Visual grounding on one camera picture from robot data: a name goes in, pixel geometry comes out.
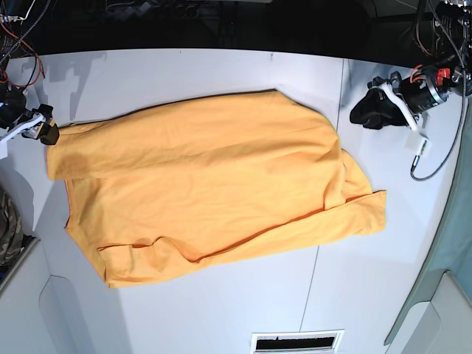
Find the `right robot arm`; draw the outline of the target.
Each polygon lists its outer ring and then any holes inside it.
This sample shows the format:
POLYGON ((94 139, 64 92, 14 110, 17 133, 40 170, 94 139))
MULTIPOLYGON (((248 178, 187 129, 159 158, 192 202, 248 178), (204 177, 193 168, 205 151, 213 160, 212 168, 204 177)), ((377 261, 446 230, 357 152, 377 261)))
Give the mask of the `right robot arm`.
POLYGON ((40 55, 27 38, 44 16, 24 24, 33 1, 1 2, 1 147, 17 136, 55 145, 59 138, 53 107, 40 103, 34 88, 45 78, 40 55))

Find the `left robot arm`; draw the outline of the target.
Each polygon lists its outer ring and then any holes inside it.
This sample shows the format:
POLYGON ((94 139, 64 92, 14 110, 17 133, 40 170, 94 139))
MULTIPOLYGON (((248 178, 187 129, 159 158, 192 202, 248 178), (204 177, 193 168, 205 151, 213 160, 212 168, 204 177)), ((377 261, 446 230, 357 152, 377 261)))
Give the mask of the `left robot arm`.
POLYGON ((471 96, 471 2, 439 1, 434 6, 420 1, 409 32, 432 62, 414 67, 406 78, 400 72, 373 78, 366 95, 350 112, 352 124, 375 130, 390 125, 415 130, 420 115, 445 103, 450 94, 471 96), (420 20, 427 5, 432 15, 432 49, 420 40, 420 20))

